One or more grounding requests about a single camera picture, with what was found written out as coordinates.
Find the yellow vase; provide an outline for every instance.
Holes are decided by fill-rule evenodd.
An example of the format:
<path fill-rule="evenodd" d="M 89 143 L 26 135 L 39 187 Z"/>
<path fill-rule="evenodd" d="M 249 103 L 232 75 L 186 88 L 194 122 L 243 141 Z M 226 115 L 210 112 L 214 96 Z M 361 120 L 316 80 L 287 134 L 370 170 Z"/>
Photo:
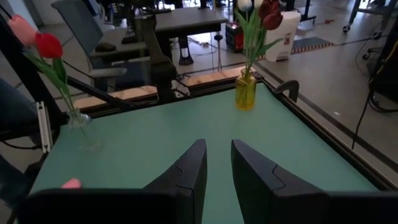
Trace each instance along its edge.
<path fill-rule="evenodd" d="M 256 78 L 253 77 L 253 72 L 245 73 L 245 69 L 242 69 L 242 75 L 236 78 L 235 106 L 239 110 L 248 111 L 254 108 L 256 100 Z"/>

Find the vase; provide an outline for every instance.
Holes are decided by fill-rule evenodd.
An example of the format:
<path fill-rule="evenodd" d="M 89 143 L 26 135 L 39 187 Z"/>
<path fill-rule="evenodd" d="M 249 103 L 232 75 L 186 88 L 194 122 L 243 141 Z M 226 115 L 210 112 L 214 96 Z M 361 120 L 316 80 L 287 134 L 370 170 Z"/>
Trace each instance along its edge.
<path fill-rule="evenodd" d="M 241 75 L 235 81 L 235 106 L 237 109 L 248 111 L 254 108 L 256 84 L 253 72 L 246 73 L 246 70 L 242 69 Z"/>
<path fill-rule="evenodd" d="M 80 113 L 80 110 L 70 110 L 68 126 L 81 149 L 94 150 L 101 146 L 101 140 L 91 122 L 91 117 Z"/>

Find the table frame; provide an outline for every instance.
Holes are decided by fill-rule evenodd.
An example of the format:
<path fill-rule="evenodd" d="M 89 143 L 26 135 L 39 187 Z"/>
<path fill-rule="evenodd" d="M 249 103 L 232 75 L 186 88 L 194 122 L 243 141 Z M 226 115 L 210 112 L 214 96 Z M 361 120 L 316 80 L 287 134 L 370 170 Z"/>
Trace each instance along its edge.
<path fill-rule="evenodd" d="M 276 92 L 276 87 L 267 81 L 264 77 L 256 76 L 258 85 L 265 85 L 268 90 L 277 98 L 285 107 L 287 107 L 294 115 L 296 115 L 302 122 L 304 122 L 312 131 L 321 137 L 333 150 L 335 150 L 341 157 L 348 161 L 356 170 L 358 170 L 365 178 L 367 178 L 379 190 L 398 190 L 390 180 L 385 178 L 374 167 L 362 159 L 356 152 L 350 149 L 347 145 L 342 143 L 338 138 L 332 135 L 326 128 L 315 121 L 307 112 L 301 109 L 292 99 L 281 92 Z M 184 98 L 175 99 L 178 102 L 190 100 L 201 96 L 211 95 L 226 90 L 235 89 L 235 77 L 216 80 L 213 82 L 201 83 L 190 86 L 191 95 Z M 143 108 L 150 108 L 153 106 L 164 105 L 168 103 L 161 103 L 158 101 L 155 93 L 146 96 L 139 96 L 132 98 L 129 101 L 136 102 L 137 106 L 124 110 L 113 105 L 98 105 L 91 108 L 84 109 L 83 112 L 89 114 L 92 118 L 99 118 L 112 114 L 123 113 L 132 110 L 139 110 Z"/>

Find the wooden board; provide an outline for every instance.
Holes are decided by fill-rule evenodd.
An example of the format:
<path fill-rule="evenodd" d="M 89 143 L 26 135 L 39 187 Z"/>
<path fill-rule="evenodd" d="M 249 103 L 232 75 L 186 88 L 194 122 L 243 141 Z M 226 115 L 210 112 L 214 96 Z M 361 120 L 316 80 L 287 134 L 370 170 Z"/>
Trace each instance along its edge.
<path fill-rule="evenodd" d="M 185 79 L 185 84 L 187 86 L 195 86 L 195 85 L 199 85 L 202 83 L 209 83 L 209 82 L 213 82 L 213 81 L 217 81 L 217 80 L 223 80 L 225 78 L 238 77 L 241 74 L 241 70 L 243 68 L 244 67 L 233 68 L 233 69 L 225 70 L 222 72 L 215 72 L 215 73 L 212 73 L 209 75 L 200 75 L 197 77 L 187 78 L 187 79 Z M 128 90 L 117 91 L 114 93 L 110 93 L 110 95 L 113 97 L 120 98 L 122 100 L 128 100 L 128 99 L 133 99 L 133 98 L 140 97 L 140 96 L 151 95 L 154 93 L 157 93 L 156 87 L 142 86 L 139 88 L 131 88 Z M 73 105 L 76 108 L 82 109 L 82 108 L 88 108 L 91 106 L 97 106 L 97 105 L 101 105 L 101 104 L 105 104 L 105 101 L 91 96 L 91 97 L 76 100 Z"/>

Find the teal table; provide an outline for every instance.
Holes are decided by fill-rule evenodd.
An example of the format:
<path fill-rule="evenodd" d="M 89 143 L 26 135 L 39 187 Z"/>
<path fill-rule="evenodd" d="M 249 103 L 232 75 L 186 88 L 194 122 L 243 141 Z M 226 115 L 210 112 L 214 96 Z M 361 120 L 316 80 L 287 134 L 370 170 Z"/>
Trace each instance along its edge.
<path fill-rule="evenodd" d="M 252 111 L 234 107 L 234 81 L 192 88 L 192 97 L 150 104 L 93 120 L 103 147 L 84 151 L 67 126 L 46 158 L 31 193 L 72 178 L 84 188 L 140 189 L 197 139 L 207 145 L 203 223 L 243 223 L 233 184 L 231 140 L 240 139 L 296 176 L 327 191 L 387 190 L 389 182 L 283 94 L 257 84 Z"/>

